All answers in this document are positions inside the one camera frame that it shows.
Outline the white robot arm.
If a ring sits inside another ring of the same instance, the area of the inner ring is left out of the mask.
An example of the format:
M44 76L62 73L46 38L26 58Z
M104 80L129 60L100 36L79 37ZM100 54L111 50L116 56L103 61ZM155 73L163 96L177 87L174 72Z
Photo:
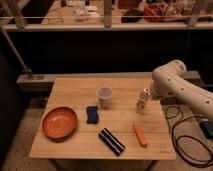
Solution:
M171 93L213 121L213 93L183 79L186 71L180 60L157 67L152 72L152 93L155 96Z

